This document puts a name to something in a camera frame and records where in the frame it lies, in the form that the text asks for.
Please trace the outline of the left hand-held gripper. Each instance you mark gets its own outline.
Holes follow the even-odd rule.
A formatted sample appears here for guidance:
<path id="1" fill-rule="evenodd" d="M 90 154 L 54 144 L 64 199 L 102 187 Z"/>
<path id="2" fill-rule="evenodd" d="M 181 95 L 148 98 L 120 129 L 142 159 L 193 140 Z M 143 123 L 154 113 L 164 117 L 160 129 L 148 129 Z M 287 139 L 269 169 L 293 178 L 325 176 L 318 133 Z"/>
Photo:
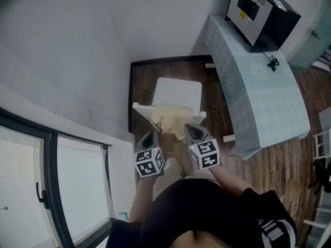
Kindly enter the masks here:
<path id="1" fill-rule="evenodd" d="M 155 123 L 155 128 L 161 132 L 159 122 Z M 139 178 L 159 176 L 163 173 L 165 160 L 156 131 L 149 131 L 138 141 L 133 158 Z"/>

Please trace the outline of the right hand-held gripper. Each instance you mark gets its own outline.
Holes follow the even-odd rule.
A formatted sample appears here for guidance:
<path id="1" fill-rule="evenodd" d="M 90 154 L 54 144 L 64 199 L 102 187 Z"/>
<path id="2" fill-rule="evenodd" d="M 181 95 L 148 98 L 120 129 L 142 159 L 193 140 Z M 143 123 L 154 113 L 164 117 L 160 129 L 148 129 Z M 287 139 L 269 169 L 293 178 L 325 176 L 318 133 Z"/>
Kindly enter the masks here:
<path id="1" fill-rule="evenodd" d="M 221 165 L 217 140 L 206 128 L 185 124 L 184 134 L 190 159 L 198 169 L 209 169 Z"/>

